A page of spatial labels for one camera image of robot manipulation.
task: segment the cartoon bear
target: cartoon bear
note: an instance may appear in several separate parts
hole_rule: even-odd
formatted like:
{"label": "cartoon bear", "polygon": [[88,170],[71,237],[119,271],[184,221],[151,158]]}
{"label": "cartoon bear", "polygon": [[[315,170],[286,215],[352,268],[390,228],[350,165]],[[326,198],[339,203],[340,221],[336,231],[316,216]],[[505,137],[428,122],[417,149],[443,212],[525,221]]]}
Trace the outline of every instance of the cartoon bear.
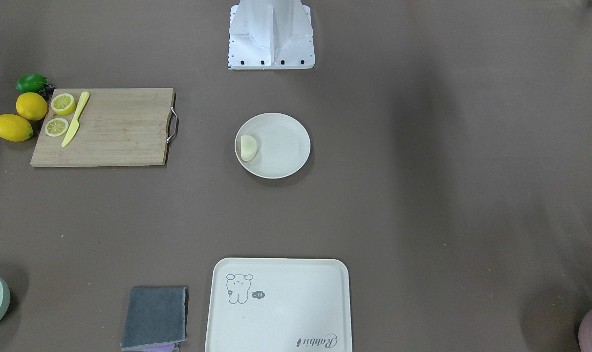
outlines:
{"label": "cartoon bear", "polygon": [[248,290],[250,289],[250,280],[252,275],[233,275],[226,276],[226,288],[228,289],[228,301],[235,303],[246,303],[248,300]]}

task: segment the white metal bracket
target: white metal bracket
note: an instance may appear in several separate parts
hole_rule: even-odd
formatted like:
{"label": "white metal bracket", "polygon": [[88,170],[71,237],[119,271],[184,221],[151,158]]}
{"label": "white metal bracket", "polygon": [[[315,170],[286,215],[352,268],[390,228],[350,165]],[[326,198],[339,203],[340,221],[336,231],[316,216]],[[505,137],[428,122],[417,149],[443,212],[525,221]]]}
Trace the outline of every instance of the white metal bracket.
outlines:
{"label": "white metal bracket", "polygon": [[311,9],[300,0],[241,0],[231,7],[229,69],[315,65]]}

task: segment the metal handle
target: metal handle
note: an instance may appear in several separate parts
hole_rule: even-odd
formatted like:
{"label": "metal handle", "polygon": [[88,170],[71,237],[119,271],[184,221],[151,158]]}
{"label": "metal handle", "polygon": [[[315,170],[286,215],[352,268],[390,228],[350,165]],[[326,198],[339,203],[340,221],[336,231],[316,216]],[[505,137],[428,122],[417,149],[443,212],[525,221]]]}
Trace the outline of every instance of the metal handle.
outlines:
{"label": "metal handle", "polygon": [[178,115],[176,114],[174,107],[170,107],[170,111],[172,111],[172,113],[175,115],[176,123],[175,123],[175,131],[171,135],[169,135],[168,138],[166,138],[166,144],[169,144],[172,141],[172,138],[174,138],[176,136],[176,134],[178,133]]}

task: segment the yellow knife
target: yellow knife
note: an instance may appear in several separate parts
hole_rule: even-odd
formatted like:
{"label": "yellow knife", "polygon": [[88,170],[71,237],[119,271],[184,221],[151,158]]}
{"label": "yellow knife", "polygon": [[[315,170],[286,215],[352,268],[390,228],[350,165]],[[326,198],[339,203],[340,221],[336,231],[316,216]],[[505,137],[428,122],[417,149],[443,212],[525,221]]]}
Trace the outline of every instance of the yellow knife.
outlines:
{"label": "yellow knife", "polygon": [[83,112],[83,108],[85,107],[85,104],[88,103],[89,100],[89,92],[88,91],[84,91],[83,93],[81,93],[81,97],[79,98],[79,103],[77,103],[76,105],[76,111],[74,112],[74,118],[72,118],[72,122],[70,122],[70,127],[68,127],[67,129],[67,133],[66,136],[63,138],[63,142],[61,142],[61,147],[65,147],[66,145],[68,145],[68,143],[70,143],[70,141],[72,140],[72,138],[74,138],[74,135],[76,134],[76,132],[79,130],[79,116],[81,116],[81,113]]}

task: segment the gray towel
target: gray towel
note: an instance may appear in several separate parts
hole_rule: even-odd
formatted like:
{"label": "gray towel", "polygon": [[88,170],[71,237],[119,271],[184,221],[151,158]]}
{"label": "gray towel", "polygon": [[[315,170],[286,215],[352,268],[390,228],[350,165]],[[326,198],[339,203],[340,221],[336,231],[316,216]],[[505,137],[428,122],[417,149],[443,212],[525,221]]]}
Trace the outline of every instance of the gray towel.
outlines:
{"label": "gray towel", "polygon": [[133,287],[129,295],[123,351],[167,348],[185,341],[186,287]]}

